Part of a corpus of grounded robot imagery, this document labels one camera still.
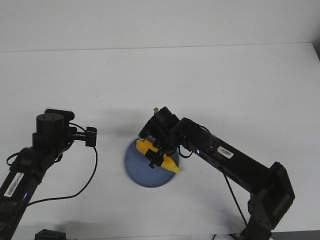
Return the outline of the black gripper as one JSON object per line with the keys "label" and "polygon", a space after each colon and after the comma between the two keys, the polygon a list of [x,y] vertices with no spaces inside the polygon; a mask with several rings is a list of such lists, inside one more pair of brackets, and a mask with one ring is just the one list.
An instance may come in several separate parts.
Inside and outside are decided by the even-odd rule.
{"label": "black gripper", "polygon": [[[174,140],[171,129],[179,121],[179,118],[164,106],[147,121],[138,137],[141,140],[152,137],[156,140],[160,149],[176,150],[178,144]],[[155,166],[160,167],[164,162],[164,152],[162,150],[155,152],[149,148],[144,156],[150,161],[149,167],[152,169]]]}
{"label": "black gripper", "polygon": [[76,131],[73,139],[84,141],[86,147],[94,148],[97,145],[97,133],[97,128],[87,126],[84,132]]}

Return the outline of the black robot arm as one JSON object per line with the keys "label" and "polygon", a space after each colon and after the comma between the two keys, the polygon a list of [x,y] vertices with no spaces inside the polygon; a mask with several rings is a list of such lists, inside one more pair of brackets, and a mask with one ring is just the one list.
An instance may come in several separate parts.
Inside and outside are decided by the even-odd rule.
{"label": "black robot arm", "polygon": [[293,204],[295,194],[282,164],[274,162],[266,167],[204,126],[185,117],[178,119],[167,107],[154,113],[138,137],[154,139],[153,146],[158,150],[148,149],[144,154],[151,168],[160,166],[165,155],[184,147],[250,193],[247,203],[250,218],[236,237],[238,240],[268,240]]}
{"label": "black robot arm", "polygon": [[84,141],[87,147],[97,145],[97,128],[79,132],[70,110],[47,108],[36,117],[32,146],[14,153],[9,174],[0,187],[0,238],[12,239],[20,220],[46,171],[62,159],[74,141]]}

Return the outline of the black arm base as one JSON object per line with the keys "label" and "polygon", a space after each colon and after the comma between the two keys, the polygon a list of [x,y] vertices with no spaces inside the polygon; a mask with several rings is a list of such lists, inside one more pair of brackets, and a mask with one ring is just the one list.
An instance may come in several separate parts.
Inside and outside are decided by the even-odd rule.
{"label": "black arm base", "polygon": [[43,229],[35,234],[34,240],[66,240],[65,232]]}

